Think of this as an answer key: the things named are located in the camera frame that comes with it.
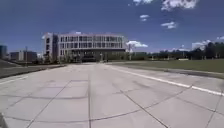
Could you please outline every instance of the white cloud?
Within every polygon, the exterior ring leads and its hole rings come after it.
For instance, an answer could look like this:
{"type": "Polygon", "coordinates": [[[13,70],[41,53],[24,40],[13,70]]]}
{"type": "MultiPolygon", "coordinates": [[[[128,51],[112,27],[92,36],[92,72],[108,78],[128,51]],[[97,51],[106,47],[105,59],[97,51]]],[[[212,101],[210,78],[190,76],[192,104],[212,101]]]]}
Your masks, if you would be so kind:
{"type": "Polygon", "coordinates": [[[148,47],[148,45],[146,45],[146,44],[142,44],[142,43],[139,42],[139,41],[129,41],[129,42],[127,43],[127,45],[132,45],[132,46],[134,46],[134,47],[143,47],[143,48],[147,48],[147,47],[148,47]]]}
{"type": "Polygon", "coordinates": [[[147,21],[147,19],[140,19],[140,20],[143,21],[143,22],[147,21]]]}
{"type": "Polygon", "coordinates": [[[147,21],[147,19],[149,18],[149,15],[141,15],[139,18],[141,21],[144,22],[144,21],[147,21]]]}
{"type": "Polygon", "coordinates": [[[224,36],[217,37],[217,40],[224,40],[224,36]]]}
{"type": "Polygon", "coordinates": [[[140,16],[141,19],[148,18],[148,17],[149,17],[149,15],[141,15],[140,16]]]}
{"type": "Polygon", "coordinates": [[[163,23],[161,24],[162,27],[167,27],[167,29],[173,29],[173,28],[177,28],[177,23],[175,22],[170,22],[170,23],[163,23]]]}
{"type": "Polygon", "coordinates": [[[174,8],[193,9],[199,0],[165,0],[162,10],[171,11],[174,8]]]}
{"type": "Polygon", "coordinates": [[[150,4],[153,0],[133,0],[136,5],[139,4],[150,4]]]}
{"type": "Polygon", "coordinates": [[[69,33],[70,34],[82,34],[81,32],[78,32],[78,31],[70,31],[69,33]]]}
{"type": "Polygon", "coordinates": [[[211,40],[205,40],[201,42],[192,43],[192,49],[200,48],[201,50],[205,49],[205,46],[211,42],[211,40]]]}

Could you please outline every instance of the distant building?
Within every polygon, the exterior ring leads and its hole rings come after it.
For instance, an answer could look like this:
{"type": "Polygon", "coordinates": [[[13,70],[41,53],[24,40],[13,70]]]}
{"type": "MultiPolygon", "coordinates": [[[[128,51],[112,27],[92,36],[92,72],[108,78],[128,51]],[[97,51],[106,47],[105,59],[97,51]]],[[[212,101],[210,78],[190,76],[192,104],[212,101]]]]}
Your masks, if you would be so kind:
{"type": "Polygon", "coordinates": [[[125,52],[126,39],[121,35],[113,34],[51,34],[47,33],[44,39],[44,56],[51,61],[64,57],[74,58],[85,56],[106,59],[107,54],[125,52]]]}
{"type": "Polygon", "coordinates": [[[27,61],[32,62],[37,60],[37,53],[33,51],[21,50],[19,52],[11,52],[9,58],[13,61],[27,61]]]}
{"type": "Polygon", "coordinates": [[[0,45],[0,59],[5,59],[7,57],[7,46],[0,45]]]}

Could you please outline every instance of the pole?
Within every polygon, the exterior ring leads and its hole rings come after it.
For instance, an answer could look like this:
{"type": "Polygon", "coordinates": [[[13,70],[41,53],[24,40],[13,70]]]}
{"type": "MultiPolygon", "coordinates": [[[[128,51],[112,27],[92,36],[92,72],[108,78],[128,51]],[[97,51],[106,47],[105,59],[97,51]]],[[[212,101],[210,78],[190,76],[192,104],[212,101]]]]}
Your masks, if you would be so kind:
{"type": "Polygon", "coordinates": [[[26,46],[26,67],[27,67],[27,51],[28,51],[28,48],[26,46]]]}

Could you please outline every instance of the curved building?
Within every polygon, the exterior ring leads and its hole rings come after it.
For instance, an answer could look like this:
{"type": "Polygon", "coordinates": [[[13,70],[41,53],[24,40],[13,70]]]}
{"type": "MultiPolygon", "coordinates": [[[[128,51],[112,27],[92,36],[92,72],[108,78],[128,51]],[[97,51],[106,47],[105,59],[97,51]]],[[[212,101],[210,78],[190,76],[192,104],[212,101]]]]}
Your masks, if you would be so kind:
{"type": "Polygon", "coordinates": [[[65,57],[107,59],[107,55],[125,52],[126,39],[124,36],[113,34],[51,34],[43,37],[45,55],[52,61],[65,57]]]}

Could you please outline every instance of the curb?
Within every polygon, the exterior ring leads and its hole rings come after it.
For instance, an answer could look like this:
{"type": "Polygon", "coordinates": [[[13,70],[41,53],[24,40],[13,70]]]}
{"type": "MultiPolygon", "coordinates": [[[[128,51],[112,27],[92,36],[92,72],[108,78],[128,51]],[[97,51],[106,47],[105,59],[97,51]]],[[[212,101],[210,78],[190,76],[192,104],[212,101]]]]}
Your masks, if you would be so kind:
{"type": "Polygon", "coordinates": [[[43,68],[39,68],[37,70],[32,70],[32,71],[15,72],[15,73],[8,74],[8,75],[2,75],[2,76],[0,76],[0,79],[11,77],[11,76],[18,76],[18,75],[28,74],[28,73],[32,73],[32,72],[39,72],[39,71],[48,70],[48,69],[61,68],[61,67],[65,67],[65,65],[55,66],[55,67],[43,67],[43,68]]]}
{"type": "Polygon", "coordinates": [[[117,65],[117,66],[224,79],[224,74],[223,73],[215,73],[215,72],[203,72],[203,71],[183,70],[183,69],[168,69],[168,68],[154,68],[154,67],[130,66],[130,65],[128,65],[128,66],[117,65]]]}

